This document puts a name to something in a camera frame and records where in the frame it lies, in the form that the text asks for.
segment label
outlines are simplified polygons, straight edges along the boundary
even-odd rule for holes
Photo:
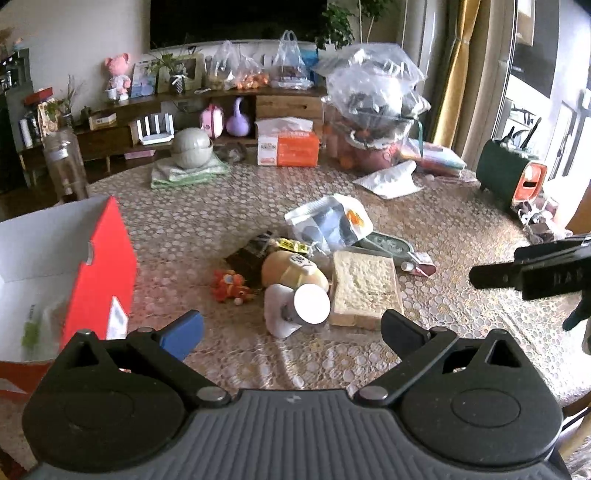
[[[47,154],[47,158],[50,161],[58,161],[63,160],[64,158],[68,157],[68,151],[65,148],[60,148],[59,150],[51,151]]]
[[[259,165],[277,166],[278,137],[258,138],[258,152],[256,158]]]
[[[5,390],[7,392],[14,392],[14,393],[23,393],[26,394],[24,390],[18,388],[14,383],[6,380],[6,378],[0,378],[0,390]]]
[[[109,323],[107,324],[107,340],[124,339],[127,336],[128,317],[125,310],[119,303],[117,297],[113,296],[111,311],[109,312]]]

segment yellow curtain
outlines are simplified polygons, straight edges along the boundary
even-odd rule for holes
[[[439,114],[435,120],[433,143],[451,148],[456,136],[457,124],[462,111],[462,99],[468,74],[470,40],[474,32],[480,0],[459,0],[455,40],[441,97]]]

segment tablecloth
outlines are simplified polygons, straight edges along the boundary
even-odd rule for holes
[[[353,393],[398,362],[373,332],[305,327],[274,339],[262,318],[263,295],[236,306],[219,304],[210,293],[213,269],[226,267],[223,257],[283,225],[289,210],[331,193],[358,198],[376,231],[407,239],[437,264],[431,278],[398,276],[408,318],[467,338],[504,328],[561,403],[591,390],[591,357],[581,350],[584,326],[561,329],[580,296],[523,302],[512,290],[476,291],[469,285],[473,265],[509,261],[516,247],[527,244],[518,225],[477,183],[418,177],[420,192],[382,200],[332,166],[238,164],[209,184],[154,191],[150,169],[138,167],[90,187],[93,194],[117,198],[138,258],[129,328],[161,328],[188,309],[200,310],[205,337],[185,362],[230,392],[343,387]],[[0,401],[0,446],[28,467],[34,459],[22,436],[21,412],[21,406]]]

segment orange plush toy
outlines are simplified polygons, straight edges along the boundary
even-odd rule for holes
[[[212,293],[217,301],[234,299],[236,305],[242,305],[254,298],[252,290],[244,286],[244,277],[234,270],[213,272]]]

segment plush toy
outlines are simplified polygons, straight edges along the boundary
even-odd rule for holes
[[[252,300],[254,293],[244,286],[244,277],[234,270],[216,270],[213,273],[212,293],[217,301],[234,299],[236,305]]]
[[[131,79],[125,74],[129,68],[129,54],[122,53],[114,59],[108,58],[105,60],[105,66],[111,74],[109,90],[117,89],[119,101],[127,100],[127,89],[131,87]]]

